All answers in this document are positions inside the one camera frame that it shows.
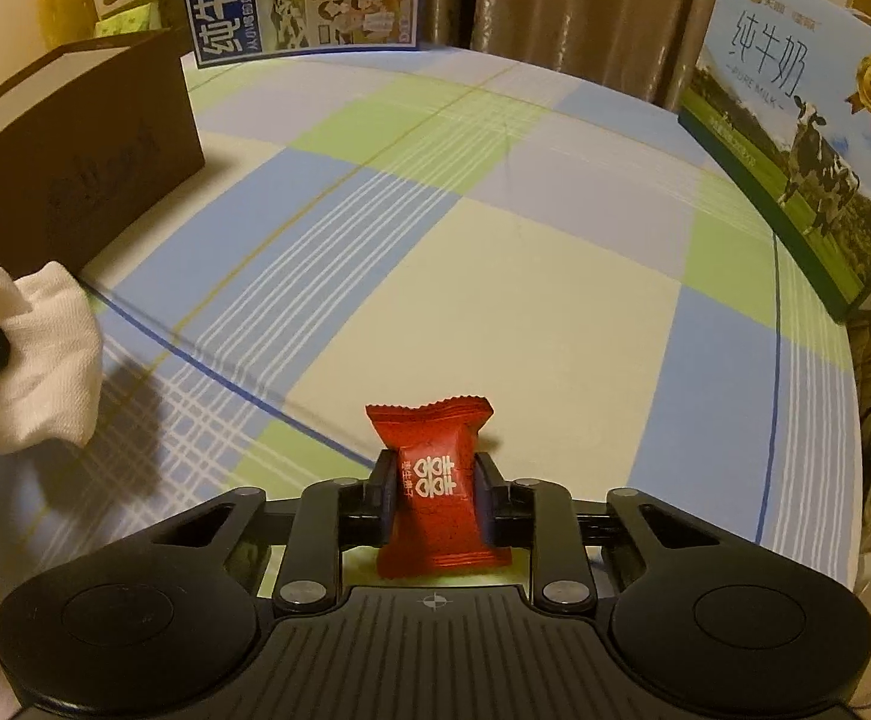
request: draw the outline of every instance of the blue line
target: blue line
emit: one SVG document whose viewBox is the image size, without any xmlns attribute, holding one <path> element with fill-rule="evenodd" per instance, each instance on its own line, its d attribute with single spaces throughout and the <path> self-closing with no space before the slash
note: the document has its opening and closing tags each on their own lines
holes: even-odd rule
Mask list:
<svg viewBox="0 0 871 720">
<path fill-rule="evenodd" d="M 762 543 L 765 530 L 765 513 L 768 512 L 768 493 L 773 485 L 775 463 L 775 436 L 779 429 L 779 378 L 782 367 L 782 285 L 779 278 L 779 239 L 773 233 L 773 256 L 775 258 L 775 384 L 773 386 L 773 429 L 768 434 L 768 464 L 765 465 L 765 488 L 762 490 L 762 507 L 759 509 L 759 526 L 755 530 L 755 543 Z"/>
<path fill-rule="evenodd" d="M 281 422 L 284 422 L 286 425 L 295 428 L 297 431 L 299 431 L 299 433 L 304 433 L 304 435 L 309 437 L 309 439 L 316 440 L 317 442 L 321 443 L 321 445 L 327 446 L 329 449 L 333 449 L 340 455 L 344 455 L 345 457 L 347 457 L 349 460 L 355 461 L 360 466 L 365 466 L 367 469 L 372 469 L 373 467 L 375 467 L 375 463 L 373 463 L 370 459 L 362 457 L 357 452 L 352 452 L 352 450 L 350 450 L 348 447 L 341 445 L 339 442 L 336 442 L 336 440 L 330 439 L 328 436 L 323 436 L 317 430 L 310 428 L 309 425 L 299 422 L 299 420 L 297 420 L 296 418 L 289 416 L 287 413 L 275 408 L 275 406 L 271 405 L 270 403 L 266 403 L 258 396 L 251 394 L 248 389 L 243 389 L 241 386 L 235 384 L 235 382 L 225 378 L 225 376 L 223 376 L 221 373 L 212 370 L 211 367 L 208 367 L 203 362 L 199 362 L 190 354 L 188 354 L 178 346 L 175 346 L 174 343 L 168 341 L 167 338 L 163 338 L 158 333 L 155 333 L 154 330 L 146 327 L 144 324 L 142 324 L 142 322 L 139 322 L 135 317 L 125 311 L 125 309 L 121 308 L 121 306 L 116 304 L 115 301 L 112 300 L 112 298 L 108 298 L 106 295 L 102 295 L 102 293 L 100 293 L 99 290 L 94 288 L 91 284 L 88 284 L 85 281 L 82 281 L 81 284 L 83 287 L 85 287 L 86 290 L 88 290 L 90 293 L 95 295 L 96 298 L 101 300 L 102 303 L 105 303 L 107 307 L 112 309 L 115 314 L 118 314 L 120 317 L 122 317 L 122 319 L 125 319 L 125 322 L 128 322 L 129 324 L 131 324 L 132 327 L 136 328 L 137 331 L 139 331 L 140 333 L 144 333 L 144 335 L 148 336 L 148 338 L 152 338 L 152 341 L 158 343 L 158 345 L 161 346 L 163 349 L 178 357 L 179 360 L 183 360 L 189 365 L 192 365 L 192 367 L 195 367 L 204 375 L 208 376 L 208 378 L 211 379 L 213 382 L 221 384 L 222 386 L 224 386 L 225 389 L 240 396 L 240 398 L 242 398 L 243 400 L 247 400 L 253 406 L 260 408 L 265 413 L 267 413 L 267 415 L 273 416 L 275 419 L 278 419 Z"/>
</svg>

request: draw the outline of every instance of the white cloth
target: white cloth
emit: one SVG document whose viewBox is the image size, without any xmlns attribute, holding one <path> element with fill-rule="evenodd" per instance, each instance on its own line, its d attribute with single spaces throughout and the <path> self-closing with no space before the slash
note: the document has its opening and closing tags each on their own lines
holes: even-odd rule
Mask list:
<svg viewBox="0 0 871 720">
<path fill-rule="evenodd" d="M 85 446 L 102 389 L 102 337 L 88 298 L 58 263 L 17 281 L 0 268 L 0 454 L 45 439 Z"/>
</svg>

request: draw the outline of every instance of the ribbed black plate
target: ribbed black plate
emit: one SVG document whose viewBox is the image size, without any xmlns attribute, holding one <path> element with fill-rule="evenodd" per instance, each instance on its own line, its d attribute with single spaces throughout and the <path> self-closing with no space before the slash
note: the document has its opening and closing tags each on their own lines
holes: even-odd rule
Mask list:
<svg viewBox="0 0 871 720">
<path fill-rule="evenodd" d="M 698 717 L 633 683 L 589 623 L 536 613 L 518 587 L 493 586 L 357 587 L 339 610 L 278 624 L 235 680 L 158 720 Z"/>
</svg>

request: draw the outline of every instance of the table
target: table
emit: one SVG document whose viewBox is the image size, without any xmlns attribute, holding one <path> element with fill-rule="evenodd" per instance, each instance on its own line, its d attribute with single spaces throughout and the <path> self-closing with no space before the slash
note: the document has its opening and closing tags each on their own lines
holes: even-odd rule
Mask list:
<svg viewBox="0 0 871 720">
<path fill-rule="evenodd" d="M 674 116 L 462 50 L 184 74 L 205 170 L 83 275 L 99 427 L 0 458 L 0 599 L 232 485 L 365 476 L 365 404 L 456 394 L 508 478 L 634 485 L 853 581 L 845 330 Z"/>
</svg>

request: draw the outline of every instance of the red candy wrapper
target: red candy wrapper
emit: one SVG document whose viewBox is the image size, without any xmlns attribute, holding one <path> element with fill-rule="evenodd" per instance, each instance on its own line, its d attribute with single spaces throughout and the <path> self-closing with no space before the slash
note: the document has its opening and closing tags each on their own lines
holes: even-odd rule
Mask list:
<svg viewBox="0 0 871 720">
<path fill-rule="evenodd" d="M 379 550 L 379 576 L 509 565 L 511 550 L 482 542 L 472 495 L 475 438 L 492 415 L 489 402 L 467 396 L 419 409 L 367 406 L 365 412 L 385 446 L 399 453 L 399 504 L 391 541 Z"/>
</svg>

